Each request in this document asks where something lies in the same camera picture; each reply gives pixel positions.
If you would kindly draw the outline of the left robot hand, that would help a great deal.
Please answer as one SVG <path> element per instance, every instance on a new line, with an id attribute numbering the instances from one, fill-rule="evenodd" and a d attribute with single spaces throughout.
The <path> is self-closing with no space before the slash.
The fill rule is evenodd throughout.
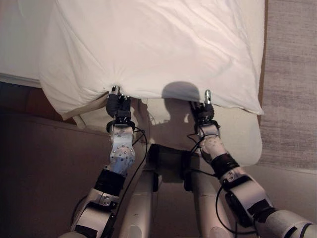
<path id="1" fill-rule="evenodd" d="M 113 86 L 107 97 L 106 112 L 118 123 L 131 121 L 131 97 L 120 92 L 119 86 Z"/>

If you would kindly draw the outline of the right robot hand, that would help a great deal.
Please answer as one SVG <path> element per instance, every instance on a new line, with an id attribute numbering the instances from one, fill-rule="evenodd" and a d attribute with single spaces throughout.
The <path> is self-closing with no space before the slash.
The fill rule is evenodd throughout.
<path id="1" fill-rule="evenodd" d="M 211 123 L 214 117 L 214 108 L 211 103 L 211 91 L 205 91 L 204 103 L 189 102 L 190 109 L 195 121 L 195 124 L 203 125 Z"/>

